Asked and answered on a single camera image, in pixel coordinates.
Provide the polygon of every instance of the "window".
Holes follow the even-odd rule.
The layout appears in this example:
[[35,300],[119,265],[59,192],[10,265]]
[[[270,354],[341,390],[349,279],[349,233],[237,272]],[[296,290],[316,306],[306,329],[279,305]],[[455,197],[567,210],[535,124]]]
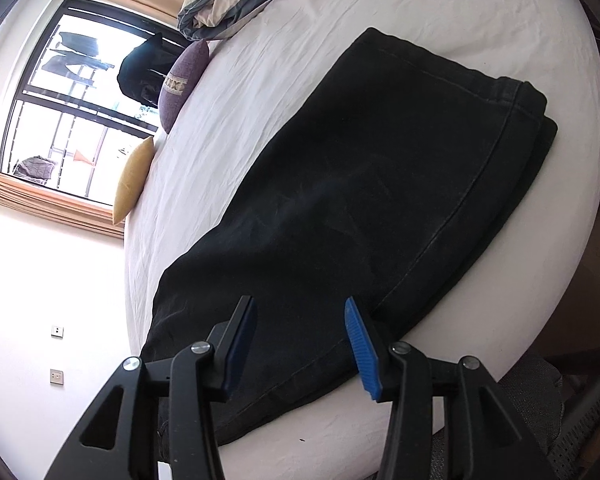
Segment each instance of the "window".
[[161,32],[179,55],[176,30],[89,0],[65,0],[36,45],[11,105],[0,172],[112,205],[128,154],[159,126],[157,110],[122,94],[122,60]]

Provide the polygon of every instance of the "jeans seam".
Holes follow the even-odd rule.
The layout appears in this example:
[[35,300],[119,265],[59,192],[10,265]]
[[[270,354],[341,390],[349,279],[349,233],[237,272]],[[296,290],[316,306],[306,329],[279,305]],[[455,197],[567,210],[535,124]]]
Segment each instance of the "jeans seam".
[[[514,95],[514,99],[518,95],[518,91],[520,90],[520,86],[521,85],[522,85],[521,83],[518,83],[518,88],[516,88],[516,93]],[[472,180],[471,184],[469,184],[469,186],[465,190],[464,194],[462,195],[462,197],[460,198],[460,200],[458,201],[458,203],[454,207],[453,211],[451,213],[449,213],[449,216],[445,219],[445,221],[442,223],[442,225],[436,230],[435,233],[433,233],[432,237],[427,242],[427,244],[425,245],[425,247],[420,251],[420,254],[418,254],[416,256],[416,258],[411,263],[411,265],[405,270],[404,275],[401,277],[400,281],[398,281],[398,283],[395,284],[395,286],[384,296],[384,298],[382,298],[382,300],[379,301],[379,303],[373,309],[374,311],[377,310],[386,301],[386,299],[391,294],[393,294],[394,291],[402,284],[402,282],[407,278],[407,276],[409,275],[409,273],[413,270],[413,267],[415,267],[418,264],[418,262],[420,261],[420,259],[424,256],[425,252],[436,241],[436,239],[438,238],[438,236],[440,235],[440,233],[442,232],[442,230],[456,216],[456,213],[460,209],[460,206],[465,202],[466,198],[469,196],[469,193],[471,193],[472,189],[475,187],[476,182],[478,182],[478,180],[480,179],[480,177],[484,173],[485,168],[487,167],[487,165],[491,161],[491,158],[493,157],[493,153],[495,152],[496,148],[498,147],[498,145],[500,143],[500,140],[502,139],[502,136],[504,134],[504,131],[506,130],[507,125],[509,124],[509,119],[511,117],[512,112],[513,112],[513,107],[509,108],[507,116],[505,117],[504,121],[502,122],[502,127],[500,129],[500,133],[498,134],[498,138],[493,143],[493,146],[491,147],[491,151],[489,152],[489,155],[488,155],[487,159],[484,161],[484,164],[482,165],[482,167],[480,168],[480,170],[478,171],[478,173],[476,174],[476,176]]]
[[[444,76],[438,75],[438,74],[433,74],[431,72],[428,72],[427,70],[424,70],[422,67],[412,63],[411,61],[409,61],[408,59],[404,59],[400,56],[398,56],[397,54],[394,54],[393,52],[389,52],[388,50],[385,50],[384,48],[380,48],[380,47],[376,47],[370,44],[367,44],[367,46],[370,46],[371,48],[374,48],[375,50],[377,50],[378,52],[382,52],[384,54],[387,54],[388,56],[394,57],[395,59],[408,64],[411,67],[414,67],[415,69],[417,69],[419,72],[422,72],[423,74],[426,74],[434,79],[439,79],[440,81],[444,81],[445,83],[448,83],[449,85],[455,86],[458,89],[461,89],[463,92],[480,99],[483,102],[486,102],[488,104],[494,104],[494,105],[509,105],[512,108],[515,108],[516,110],[518,110],[520,113],[524,114],[526,117],[528,117],[529,119],[531,119],[533,122],[535,123],[539,123],[539,120],[537,117],[534,117],[528,110],[526,110],[526,108],[523,108],[522,106],[520,106],[519,104],[516,103],[515,101],[515,97],[513,100],[508,100],[508,99],[489,99],[488,97],[484,97],[480,94],[477,94],[475,92],[472,92],[471,90],[465,88],[464,86],[462,86],[461,84],[456,83],[455,81],[451,81],[447,78],[445,78]],[[517,85],[516,85],[516,96],[518,95],[518,91],[520,90],[520,85],[521,83],[518,81]]]

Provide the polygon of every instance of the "white bed sheet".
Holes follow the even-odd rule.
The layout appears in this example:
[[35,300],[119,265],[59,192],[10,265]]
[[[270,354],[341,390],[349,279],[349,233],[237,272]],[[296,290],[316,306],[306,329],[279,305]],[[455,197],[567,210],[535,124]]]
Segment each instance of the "white bed sheet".
[[[271,137],[367,28],[488,75],[528,80],[558,134],[501,232],[405,339],[477,355],[499,378],[528,348],[582,255],[600,196],[600,58],[578,0],[273,0],[213,54],[127,221],[131,348],[163,270],[218,224]],[[359,480],[377,470],[389,405],[358,380],[221,449],[228,480]],[[441,412],[436,410],[436,427]]]

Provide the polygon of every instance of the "purple pillow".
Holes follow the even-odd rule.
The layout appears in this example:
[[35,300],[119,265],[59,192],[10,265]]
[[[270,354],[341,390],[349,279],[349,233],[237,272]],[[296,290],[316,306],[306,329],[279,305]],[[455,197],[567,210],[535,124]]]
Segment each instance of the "purple pillow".
[[209,47],[206,41],[190,44],[171,67],[164,78],[158,98],[160,124],[169,133],[173,128],[182,105],[198,84],[209,64]]

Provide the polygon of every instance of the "pillow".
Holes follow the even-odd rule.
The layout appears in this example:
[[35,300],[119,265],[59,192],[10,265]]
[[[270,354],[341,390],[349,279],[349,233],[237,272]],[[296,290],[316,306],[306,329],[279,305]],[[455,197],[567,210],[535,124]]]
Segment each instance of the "pillow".
[[193,92],[208,64],[209,47],[206,41],[196,41],[180,54],[164,78],[158,98],[158,113],[165,132],[169,133],[173,128],[182,105]]
[[113,225],[122,222],[136,206],[154,160],[154,138],[147,137],[138,144],[126,160],[113,201]]

